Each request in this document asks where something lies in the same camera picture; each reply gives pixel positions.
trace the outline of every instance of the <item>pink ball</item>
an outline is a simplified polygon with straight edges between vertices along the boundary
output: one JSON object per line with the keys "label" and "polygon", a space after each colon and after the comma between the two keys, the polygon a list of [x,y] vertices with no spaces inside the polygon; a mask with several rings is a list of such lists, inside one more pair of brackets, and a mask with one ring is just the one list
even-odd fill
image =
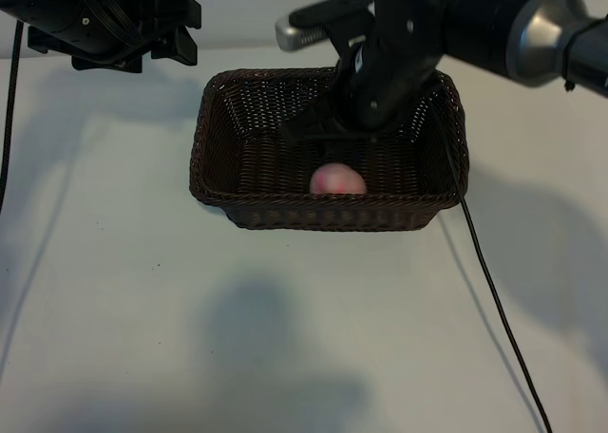
{"label": "pink ball", "polygon": [[365,194],[363,177],[345,164],[326,164],[311,178],[311,194]]}

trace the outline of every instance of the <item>wicker basket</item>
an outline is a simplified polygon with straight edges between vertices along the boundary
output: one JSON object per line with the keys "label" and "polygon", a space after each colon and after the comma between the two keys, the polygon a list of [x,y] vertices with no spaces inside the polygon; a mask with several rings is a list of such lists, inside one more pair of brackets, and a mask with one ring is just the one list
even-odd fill
{"label": "wicker basket", "polygon": [[[278,128],[327,89],[333,68],[236,70],[206,87],[190,163],[190,191],[221,207],[239,227],[316,231],[408,231],[458,204],[439,133],[467,187],[465,113],[447,75],[443,89],[421,96],[412,120],[377,143],[359,142],[341,159],[321,159],[318,146],[287,146]],[[439,120],[430,118],[436,112]],[[348,164],[366,181],[365,195],[308,193],[316,168]]]}

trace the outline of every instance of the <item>black robotic arm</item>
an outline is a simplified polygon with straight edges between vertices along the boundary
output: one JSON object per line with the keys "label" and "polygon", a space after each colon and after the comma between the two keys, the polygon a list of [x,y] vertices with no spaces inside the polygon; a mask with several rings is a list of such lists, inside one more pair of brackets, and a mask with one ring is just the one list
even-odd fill
{"label": "black robotic arm", "polygon": [[195,0],[0,0],[30,25],[28,46],[72,57],[76,69],[141,72],[142,56],[197,63],[187,28],[200,28]]}

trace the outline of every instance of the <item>basket rim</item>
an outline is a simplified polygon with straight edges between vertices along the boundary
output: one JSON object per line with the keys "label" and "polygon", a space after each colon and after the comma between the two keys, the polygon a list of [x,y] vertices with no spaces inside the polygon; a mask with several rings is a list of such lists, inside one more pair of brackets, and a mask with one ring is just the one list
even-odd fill
{"label": "basket rim", "polygon": [[[202,122],[209,122],[209,115],[211,114],[213,103],[218,95],[222,94],[223,86],[227,85],[228,82],[238,82],[243,80],[251,79],[273,79],[278,78],[280,80],[289,79],[290,76],[294,75],[297,78],[301,78],[301,73],[306,72],[310,75],[309,78],[314,76],[325,76],[329,72],[335,70],[335,67],[322,66],[322,67],[293,67],[293,68],[240,68],[227,70],[220,72],[215,75],[207,84],[202,95],[202,107],[199,112],[199,118],[197,123],[197,129],[194,135],[194,146],[193,152],[198,143],[206,144],[207,140],[203,137]],[[446,80],[450,83],[453,82],[451,78],[441,71],[437,71],[442,81]],[[453,86],[454,91],[458,93],[458,90]],[[467,169],[464,163],[468,164],[468,150],[466,145],[454,146],[453,149],[458,151],[458,159],[461,161],[459,183],[461,190],[464,192],[467,189]],[[225,191],[214,190],[206,184],[204,178],[196,178],[193,175],[195,172],[195,163],[193,159],[190,160],[190,192],[192,195],[200,200],[202,203],[211,206],[218,207],[239,207],[242,205],[247,206],[360,206],[362,202],[365,202],[367,206],[374,206],[375,202],[382,207],[402,207],[402,208],[418,208],[418,207],[436,207],[437,209],[446,208],[448,206],[455,206],[460,203],[458,199],[458,193],[456,188],[450,188],[441,194],[322,194],[314,195],[310,193],[231,193]]]}

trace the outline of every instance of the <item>white background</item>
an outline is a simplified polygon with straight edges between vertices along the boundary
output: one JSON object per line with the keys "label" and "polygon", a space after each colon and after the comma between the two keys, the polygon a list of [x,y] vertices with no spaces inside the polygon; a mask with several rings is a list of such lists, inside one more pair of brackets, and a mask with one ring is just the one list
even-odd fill
{"label": "white background", "polygon": [[[200,1],[197,35],[218,47],[271,44],[277,16],[313,0]],[[417,233],[256,233],[189,194],[211,77],[327,66],[332,49],[199,57],[141,76],[22,63],[0,431],[539,432],[459,209]],[[467,199],[554,431],[604,433],[606,101],[441,69],[467,113]],[[0,89],[0,114],[5,102]]]}

